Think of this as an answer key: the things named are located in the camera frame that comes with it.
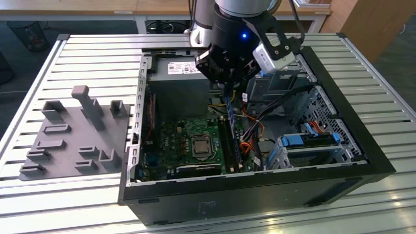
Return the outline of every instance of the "motherboard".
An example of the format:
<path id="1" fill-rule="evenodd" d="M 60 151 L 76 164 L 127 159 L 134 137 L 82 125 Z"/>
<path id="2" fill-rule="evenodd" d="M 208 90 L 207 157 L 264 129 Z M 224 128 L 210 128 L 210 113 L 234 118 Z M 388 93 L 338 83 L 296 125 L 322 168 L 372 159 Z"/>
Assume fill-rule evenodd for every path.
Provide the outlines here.
<path id="1" fill-rule="evenodd" d="M 230 173 L 230 159 L 223 152 L 228 136 L 219 129 L 223 121 L 208 118 L 162 123 L 159 149 L 146 153 L 146 181 Z M 244 132 L 240 118 L 234 130 L 238 137 Z M 252 168 L 250 163 L 240 167 L 243 171 Z"/>

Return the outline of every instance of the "slotted metal platform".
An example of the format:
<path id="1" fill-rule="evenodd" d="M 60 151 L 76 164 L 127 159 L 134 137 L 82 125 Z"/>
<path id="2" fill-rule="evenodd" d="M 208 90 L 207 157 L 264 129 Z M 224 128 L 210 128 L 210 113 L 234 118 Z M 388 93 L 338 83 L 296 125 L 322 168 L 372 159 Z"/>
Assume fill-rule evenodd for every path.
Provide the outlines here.
<path id="1" fill-rule="evenodd" d="M 19 169 L 44 119 L 46 100 L 79 106 L 75 85 L 100 103 L 134 112 L 146 47 L 188 46 L 184 35 L 74 35 L 55 43 L 0 142 L 0 233 L 376 233 L 415 231 L 416 115 L 348 39 L 310 34 L 312 46 L 398 173 L 331 205 L 146 227 L 119 206 L 120 174 L 19 181 Z"/>

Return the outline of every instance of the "barcode sticker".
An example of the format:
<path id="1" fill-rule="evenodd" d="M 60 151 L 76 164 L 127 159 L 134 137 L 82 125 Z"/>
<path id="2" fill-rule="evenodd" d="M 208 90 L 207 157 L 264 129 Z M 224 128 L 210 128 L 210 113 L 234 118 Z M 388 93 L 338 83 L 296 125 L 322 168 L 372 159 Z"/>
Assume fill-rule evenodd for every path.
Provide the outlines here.
<path id="1" fill-rule="evenodd" d="M 258 157 L 255 157 L 255 164 L 258 164 L 258 166 L 260 166 L 260 159 Z"/>
<path id="2" fill-rule="evenodd" d="M 115 14 L 132 14 L 132 11 L 115 11 Z"/>
<path id="3" fill-rule="evenodd" d="M 195 62 L 171 62 L 168 64 L 168 74 L 196 74 L 202 73 L 195 66 Z"/>
<path id="4" fill-rule="evenodd" d="M 243 93 L 243 101 L 244 102 L 247 102 L 247 97 L 248 97 L 247 93 Z"/>

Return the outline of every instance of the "trash bin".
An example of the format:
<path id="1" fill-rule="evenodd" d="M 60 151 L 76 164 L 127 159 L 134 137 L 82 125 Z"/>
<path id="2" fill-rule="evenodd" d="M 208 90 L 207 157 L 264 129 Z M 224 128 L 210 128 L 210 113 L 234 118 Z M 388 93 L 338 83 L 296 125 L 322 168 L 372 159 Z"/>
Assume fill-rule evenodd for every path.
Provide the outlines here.
<path id="1" fill-rule="evenodd" d="M 50 43 L 38 21 L 8 21 L 7 26 L 30 51 L 38 52 L 47 49 Z"/>
<path id="2" fill-rule="evenodd" d="M 0 52 L 0 84 L 7 83 L 15 76 L 14 70 Z"/>

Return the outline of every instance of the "cpu socket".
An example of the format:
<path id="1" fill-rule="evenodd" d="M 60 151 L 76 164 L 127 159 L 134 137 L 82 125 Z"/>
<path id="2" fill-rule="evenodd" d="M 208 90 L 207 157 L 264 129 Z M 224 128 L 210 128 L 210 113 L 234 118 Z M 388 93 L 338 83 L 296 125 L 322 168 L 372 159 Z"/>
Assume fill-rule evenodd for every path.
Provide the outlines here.
<path id="1" fill-rule="evenodd" d="M 210 134 L 198 134 L 191 138 L 192 142 L 192 156 L 206 161 L 212 155 L 211 136 Z"/>

